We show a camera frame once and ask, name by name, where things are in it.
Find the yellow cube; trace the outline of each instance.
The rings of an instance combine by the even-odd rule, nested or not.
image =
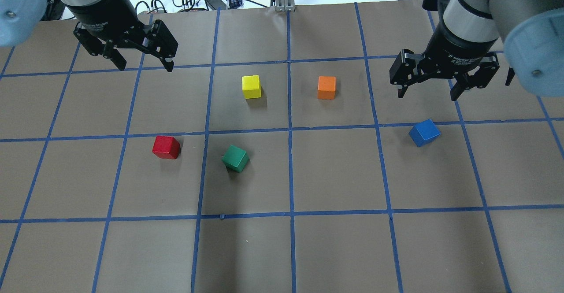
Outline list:
[[[243,76],[243,96],[248,100],[260,98],[260,79],[258,75]]]

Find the light blue joint cap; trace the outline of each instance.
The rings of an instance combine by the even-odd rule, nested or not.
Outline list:
[[[47,0],[0,0],[0,46],[27,40],[46,8]]]
[[[521,85],[537,96],[564,96],[564,8],[533,16],[505,39]]]

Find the red cube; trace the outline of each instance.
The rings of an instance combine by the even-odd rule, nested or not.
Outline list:
[[[173,137],[157,136],[153,144],[153,154],[161,159],[174,160],[180,154],[180,144]]]

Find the cube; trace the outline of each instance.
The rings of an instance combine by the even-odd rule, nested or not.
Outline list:
[[[245,99],[260,98],[260,79],[258,75],[243,76],[243,96]]]
[[[173,137],[157,136],[153,144],[153,154],[161,159],[174,160],[180,154],[180,144]]]
[[[241,173],[249,161],[246,151],[234,145],[229,146],[223,158],[221,158],[226,167]]]
[[[441,135],[441,132],[431,119],[427,119],[424,122],[420,122],[413,128],[411,128],[409,135],[411,136],[413,142],[415,142],[415,145],[421,147],[425,144],[433,142],[438,136]]]
[[[337,78],[334,76],[319,76],[318,99],[334,100],[337,92]]]

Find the green cube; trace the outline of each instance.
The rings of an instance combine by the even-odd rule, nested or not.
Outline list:
[[[221,158],[226,167],[241,173],[249,161],[246,151],[234,145],[229,146],[223,158]]]

